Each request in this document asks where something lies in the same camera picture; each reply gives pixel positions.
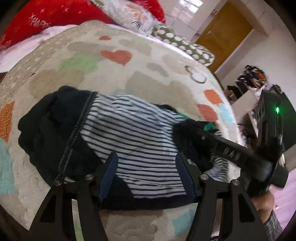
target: human hand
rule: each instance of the human hand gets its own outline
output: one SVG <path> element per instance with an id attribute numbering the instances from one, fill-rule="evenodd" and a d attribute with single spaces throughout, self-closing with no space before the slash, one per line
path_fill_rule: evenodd
<path id="1" fill-rule="evenodd" d="M 258 211 L 262 222 L 265 223 L 274 207 L 274 196 L 268 191 L 258 197 L 253 197 L 252 202 Z"/>

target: wooden door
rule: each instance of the wooden door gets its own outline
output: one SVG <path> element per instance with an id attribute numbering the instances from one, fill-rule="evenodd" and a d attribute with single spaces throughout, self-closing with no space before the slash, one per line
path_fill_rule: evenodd
<path id="1" fill-rule="evenodd" d="M 230 2 L 226 2 L 196 41 L 215 55 L 215 61 L 208 66 L 212 73 L 231 55 L 251 30 L 252 26 L 244 16 Z"/>

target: black and white striped fabric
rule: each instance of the black and white striped fabric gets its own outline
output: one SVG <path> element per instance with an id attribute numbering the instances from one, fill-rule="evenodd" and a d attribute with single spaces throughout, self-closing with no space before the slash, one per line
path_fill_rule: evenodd
<path id="1" fill-rule="evenodd" d="M 175 165 L 178 150 L 172 141 L 172 126 L 185 119 L 131 96 L 97 96 L 81 130 L 82 138 L 103 162 L 111 152 L 119 157 L 116 175 L 134 198 L 185 195 Z M 212 156 L 207 173 L 226 181 L 227 161 Z"/>

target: green fabric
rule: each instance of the green fabric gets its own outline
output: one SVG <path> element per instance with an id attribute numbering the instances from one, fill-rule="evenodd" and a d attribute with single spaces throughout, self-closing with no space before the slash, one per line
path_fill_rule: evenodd
<path id="1" fill-rule="evenodd" d="M 190 41 L 177 35 L 172 28 L 165 24 L 154 26 L 152 35 L 165 43 L 178 47 L 205 66 L 211 65 L 215 60 L 214 54 L 207 48 L 198 44 L 191 44 Z"/>

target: bed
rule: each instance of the bed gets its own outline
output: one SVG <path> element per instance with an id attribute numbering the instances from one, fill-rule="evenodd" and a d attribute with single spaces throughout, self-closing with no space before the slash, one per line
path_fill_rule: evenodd
<path id="1" fill-rule="evenodd" d="M 223 137 L 241 144 L 231 106 L 204 65 L 156 38 L 119 26 L 89 21 L 69 28 L 22 58 L 0 84 L 0 113 L 11 124 L 5 141 L 0 139 L 0 204 L 27 229 L 49 186 L 19 147 L 17 124 L 44 95 L 63 85 L 132 94 L 154 104 L 169 104 L 183 116 L 214 122 Z M 230 164 L 228 179 L 238 176 L 239 169 Z M 110 241 L 177 241 L 185 240 L 196 206 L 156 211 L 102 210 L 101 217 Z M 73 207 L 80 241 L 83 238 L 75 200 Z M 219 218 L 213 235 L 218 229 Z"/>

